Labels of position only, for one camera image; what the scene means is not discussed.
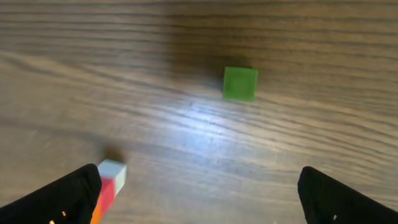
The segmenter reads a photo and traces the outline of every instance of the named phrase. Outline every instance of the wood grain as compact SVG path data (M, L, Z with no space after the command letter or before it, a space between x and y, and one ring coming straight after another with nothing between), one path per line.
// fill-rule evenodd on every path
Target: wood grain
M103 223L305 223L314 166L398 210L398 2L0 0L0 206L116 146ZM223 101L225 66L259 69Z

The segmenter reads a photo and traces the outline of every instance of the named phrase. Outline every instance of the green block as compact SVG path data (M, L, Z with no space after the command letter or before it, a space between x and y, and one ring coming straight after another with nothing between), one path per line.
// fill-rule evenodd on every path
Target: green block
M223 98L254 101L258 74L253 68L225 67Z

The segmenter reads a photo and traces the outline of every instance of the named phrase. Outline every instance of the red block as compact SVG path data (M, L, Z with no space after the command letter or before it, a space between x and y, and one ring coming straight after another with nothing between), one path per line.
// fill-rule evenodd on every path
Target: red block
M114 192L114 179L101 178L102 181L102 189L101 189L101 216L105 214L108 208L114 201L115 192Z

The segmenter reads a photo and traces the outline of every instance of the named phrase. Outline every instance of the wooden surface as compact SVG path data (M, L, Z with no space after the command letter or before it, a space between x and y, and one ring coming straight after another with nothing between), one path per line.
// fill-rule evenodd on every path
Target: wooden surface
M102 223L305 223L303 166L398 210L397 11L0 0L0 205L113 146L127 183ZM255 102L221 99L227 65L259 69Z

